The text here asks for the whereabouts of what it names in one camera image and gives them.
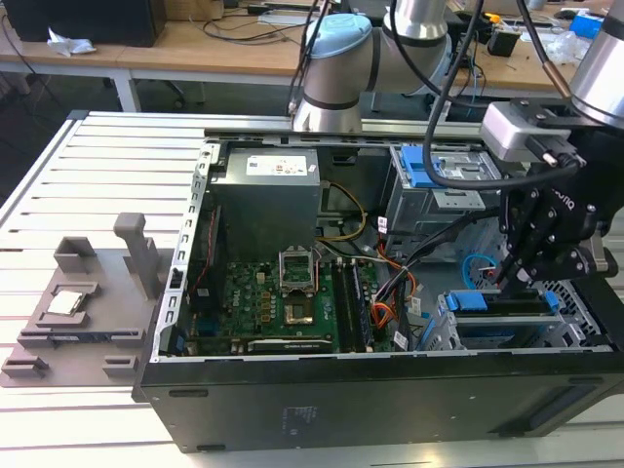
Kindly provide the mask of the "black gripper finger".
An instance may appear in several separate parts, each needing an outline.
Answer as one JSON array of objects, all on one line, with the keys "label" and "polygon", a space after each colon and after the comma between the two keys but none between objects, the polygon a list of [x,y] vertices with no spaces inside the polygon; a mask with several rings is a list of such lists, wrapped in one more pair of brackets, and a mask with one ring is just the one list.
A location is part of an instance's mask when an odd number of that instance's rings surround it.
[{"label": "black gripper finger", "polygon": [[593,263],[580,248],[538,251],[536,247],[509,245],[504,258],[504,293],[513,295],[535,282],[583,278],[593,273]]},{"label": "black gripper finger", "polygon": [[558,278],[557,250],[550,238],[559,219],[538,188],[508,189],[501,195],[499,230],[503,258],[497,267],[498,286],[521,286]]}]

